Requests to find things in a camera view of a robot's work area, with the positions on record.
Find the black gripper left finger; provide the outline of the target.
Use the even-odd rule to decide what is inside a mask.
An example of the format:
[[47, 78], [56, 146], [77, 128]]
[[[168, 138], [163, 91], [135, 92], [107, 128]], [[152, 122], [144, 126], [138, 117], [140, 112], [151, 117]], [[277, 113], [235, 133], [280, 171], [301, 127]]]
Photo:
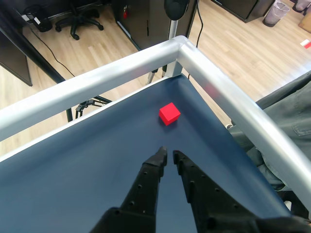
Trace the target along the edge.
[[160, 147], [147, 159], [120, 207], [108, 209], [92, 233], [154, 233], [158, 187], [167, 164], [167, 149]]

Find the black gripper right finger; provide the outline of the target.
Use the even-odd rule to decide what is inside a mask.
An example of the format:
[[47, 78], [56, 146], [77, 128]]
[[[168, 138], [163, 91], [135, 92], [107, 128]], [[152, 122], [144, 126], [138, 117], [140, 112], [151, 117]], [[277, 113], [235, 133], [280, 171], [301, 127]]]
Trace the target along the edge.
[[258, 233], [257, 216], [243, 207], [184, 153], [173, 151], [199, 233]]

